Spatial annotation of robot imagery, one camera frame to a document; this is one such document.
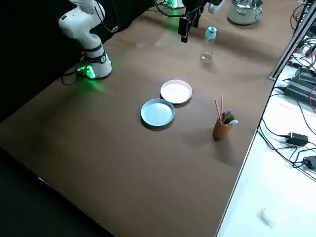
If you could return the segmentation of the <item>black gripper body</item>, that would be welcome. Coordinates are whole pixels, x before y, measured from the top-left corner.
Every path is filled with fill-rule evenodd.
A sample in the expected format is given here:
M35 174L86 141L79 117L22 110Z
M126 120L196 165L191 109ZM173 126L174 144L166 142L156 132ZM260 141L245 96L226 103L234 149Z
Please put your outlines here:
M203 13L207 0L184 0L185 14Z

